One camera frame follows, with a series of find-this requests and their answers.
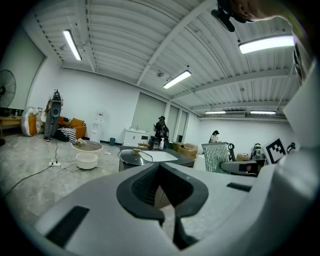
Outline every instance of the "orange sofa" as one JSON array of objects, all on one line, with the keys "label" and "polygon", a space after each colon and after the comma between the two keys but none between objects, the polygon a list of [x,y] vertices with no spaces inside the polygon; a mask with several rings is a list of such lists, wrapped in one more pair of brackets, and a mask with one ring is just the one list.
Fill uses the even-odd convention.
[{"label": "orange sofa", "polygon": [[80,139],[82,137],[86,136],[87,127],[84,125],[85,121],[73,118],[71,122],[64,121],[64,117],[60,116],[58,125],[65,125],[65,126],[71,126],[72,128],[75,128],[75,138]]}]

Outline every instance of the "cardboard box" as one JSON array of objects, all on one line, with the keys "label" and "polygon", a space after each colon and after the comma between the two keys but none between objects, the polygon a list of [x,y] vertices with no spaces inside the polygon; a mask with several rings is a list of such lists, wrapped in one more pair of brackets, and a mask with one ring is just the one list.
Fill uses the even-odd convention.
[{"label": "cardboard box", "polygon": [[243,153],[239,153],[236,155],[236,159],[237,162],[243,162],[243,161],[249,161],[250,160],[250,156],[248,154],[243,154]]},{"label": "cardboard box", "polygon": [[183,143],[181,143],[181,142],[174,142],[173,143],[173,150],[175,152],[178,152],[179,147],[181,147],[182,145],[183,145]]},{"label": "cardboard box", "polygon": [[178,151],[179,154],[184,155],[185,157],[189,159],[196,159],[198,154],[198,146],[186,143],[183,145],[183,147],[179,147]]}]

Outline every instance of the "bottle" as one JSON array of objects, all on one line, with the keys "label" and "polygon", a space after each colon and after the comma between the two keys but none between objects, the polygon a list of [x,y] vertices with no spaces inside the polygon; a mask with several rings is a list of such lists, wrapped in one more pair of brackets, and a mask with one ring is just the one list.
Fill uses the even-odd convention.
[{"label": "bottle", "polygon": [[161,138],[159,150],[164,150],[164,145],[165,145],[165,138]]}]

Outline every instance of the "window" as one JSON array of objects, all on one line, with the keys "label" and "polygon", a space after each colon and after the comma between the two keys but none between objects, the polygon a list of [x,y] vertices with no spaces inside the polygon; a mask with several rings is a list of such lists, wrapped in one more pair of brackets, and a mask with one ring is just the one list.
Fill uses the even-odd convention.
[{"label": "window", "polygon": [[178,129],[178,136],[181,135],[183,136],[185,133],[185,128],[186,128],[186,122],[187,122],[187,116],[188,114],[184,111],[181,113],[181,119],[179,123],[179,129]]},{"label": "window", "polygon": [[174,140],[174,134],[176,130],[176,124],[178,119],[179,109],[170,106],[168,120],[165,120],[165,124],[169,129],[169,141],[172,142]]},{"label": "window", "polygon": [[140,93],[131,127],[154,135],[154,125],[165,113],[166,103]]}]

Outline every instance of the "glass lid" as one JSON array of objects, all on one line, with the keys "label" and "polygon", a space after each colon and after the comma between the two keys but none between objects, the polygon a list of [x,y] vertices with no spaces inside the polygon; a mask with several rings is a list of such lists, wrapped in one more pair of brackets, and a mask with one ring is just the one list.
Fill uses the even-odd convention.
[{"label": "glass lid", "polygon": [[153,157],[140,149],[125,149],[118,153],[118,157],[125,163],[143,166],[154,161]]}]

